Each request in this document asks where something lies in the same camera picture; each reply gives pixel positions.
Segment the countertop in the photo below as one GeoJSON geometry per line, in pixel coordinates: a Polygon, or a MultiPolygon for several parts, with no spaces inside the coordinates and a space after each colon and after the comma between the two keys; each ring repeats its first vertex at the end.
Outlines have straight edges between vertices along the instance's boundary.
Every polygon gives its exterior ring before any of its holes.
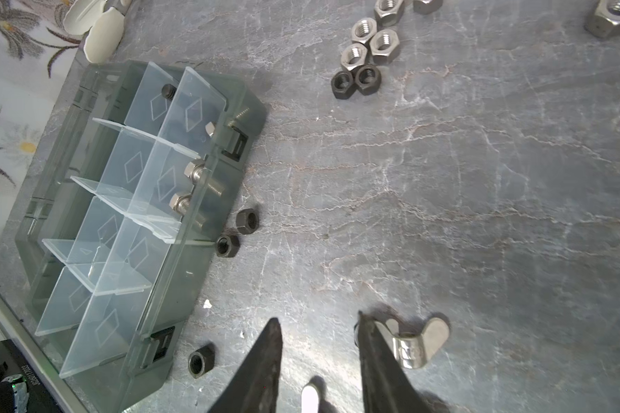
{"type": "MultiPolygon", "coordinates": [[[[620,412],[620,37],[583,29],[594,5],[409,6],[379,92],[336,100],[373,0],[135,0],[111,61],[239,75],[269,112],[230,218],[257,207],[262,227],[212,262],[167,382],[128,411],[207,410],[278,317],[278,411],[300,411],[317,375],[334,411],[361,412],[364,310],[449,319],[444,348],[406,372],[437,412],[620,412]],[[192,379],[207,342],[217,365],[192,379]]],[[[31,331],[14,236],[85,64],[0,243],[0,293],[31,331]]]]}

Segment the black bolt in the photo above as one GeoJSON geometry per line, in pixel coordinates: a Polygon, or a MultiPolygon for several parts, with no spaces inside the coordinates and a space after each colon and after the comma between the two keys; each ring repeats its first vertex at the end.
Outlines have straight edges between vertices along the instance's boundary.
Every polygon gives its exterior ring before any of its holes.
{"type": "Polygon", "coordinates": [[[163,95],[163,97],[166,98],[167,100],[172,100],[176,92],[177,92],[177,88],[171,85],[170,83],[166,83],[161,88],[161,95],[163,95]]]}

